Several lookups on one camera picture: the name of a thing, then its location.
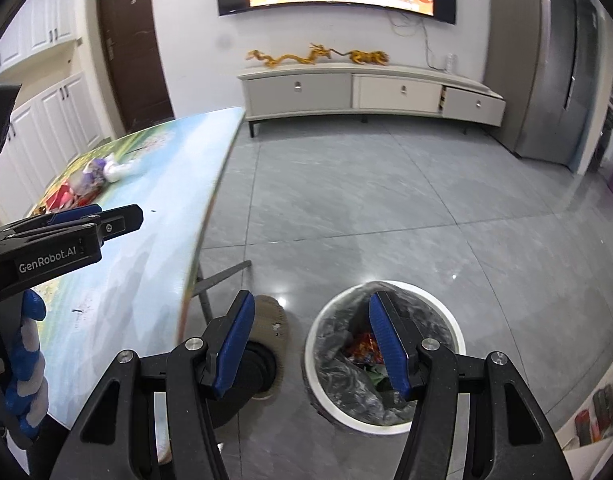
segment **dragon decoration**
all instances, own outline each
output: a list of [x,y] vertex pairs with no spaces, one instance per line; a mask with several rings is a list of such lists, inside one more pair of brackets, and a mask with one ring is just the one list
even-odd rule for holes
[[375,64],[384,66],[387,65],[389,62],[388,54],[382,52],[381,50],[376,50],[375,52],[362,52],[361,50],[351,50],[343,54],[341,52],[338,52],[334,48],[325,48],[323,45],[315,43],[311,44],[311,52],[309,53],[308,57],[299,57],[295,54],[285,54],[284,56],[280,56],[275,59],[271,56],[268,56],[267,54],[260,52],[259,50],[251,50],[247,54],[246,59],[255,58],[259,61],[263,61],[264,65],[268,66],[269,68],[275,68],[285,59],[293,59],[298,63],[304,65],[314,65],[320,57],[326,57],[328,59],[331,59],[331,53],[337,54],[338,56],[342,57],[348,56],[349,59],[356,64]]

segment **screw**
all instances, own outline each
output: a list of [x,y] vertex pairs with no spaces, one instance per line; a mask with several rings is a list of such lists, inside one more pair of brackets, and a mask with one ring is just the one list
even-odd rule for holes
[[186,346],[187,350],[199,350],[204,346],[204,341],[199,337],[192,337],[184,343],[184,346]]
[[493,361],[496,365],[505,365],[509,362],[509,358],[502,352],[493,352],[491,354],[491,361]]
[[422,347],[426,348],[429,352],[434,352],[439,348],[439,341],[432,337],[427,337],[422,340]]
[[118,354],[118,361],[122,364],[128,363],[133,358],[133,352],[130,350],[123,350]]

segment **blue gripper pad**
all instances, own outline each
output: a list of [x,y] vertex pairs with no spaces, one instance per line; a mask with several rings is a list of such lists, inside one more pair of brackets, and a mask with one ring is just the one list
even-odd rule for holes
[[56,215],[53,216],[51,222],[49,222],[48,225],[72,222],[74,220],[79,220],[80,218],[83,218],[85,216],[95,215],[101,212],[102,208],[97,204],[89,204],[82,207],[77,207],[75,209],[67,209],[66,211],[56,213]]
[[224,343],[222,343],[222,348],[218,352],[218,371],[216,380],[213,381],[213,391],[218,399],[221,399],[226,391],[233,386],[244,347],[249,340],[254,317],[255,298],[249,292],[224,339]]
[[382,352],[391,385],[401,393],[402,397],[408,399],[412,393],[408,358],[377,294],[373,294],[368,302],[368,319]]

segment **door handle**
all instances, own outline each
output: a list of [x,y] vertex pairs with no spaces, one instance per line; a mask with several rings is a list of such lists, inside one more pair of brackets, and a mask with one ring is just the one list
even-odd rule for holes
[[115,43],[111,38],[107,38],[107,52],[109,54],[109,61],[113,61],[115,59],[115,54],[113,53],[113,45]]

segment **black trash bag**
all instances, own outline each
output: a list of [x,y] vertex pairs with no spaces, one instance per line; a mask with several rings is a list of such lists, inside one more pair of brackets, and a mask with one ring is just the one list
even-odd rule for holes
[[391,292],[399,314],[414,320],[424,337],[433,337],[455,351],[449,327],[435,309],[395,285],[368,282],[333,304],[329,317],[318,327],[313,357],[321,387],[335,406],[367,424],[393,426],[413,420],[416,402],[406,402],[392,387],[378,392],[369,374],[342,352],[355,336],[372,332],[368,300],[378,290]]

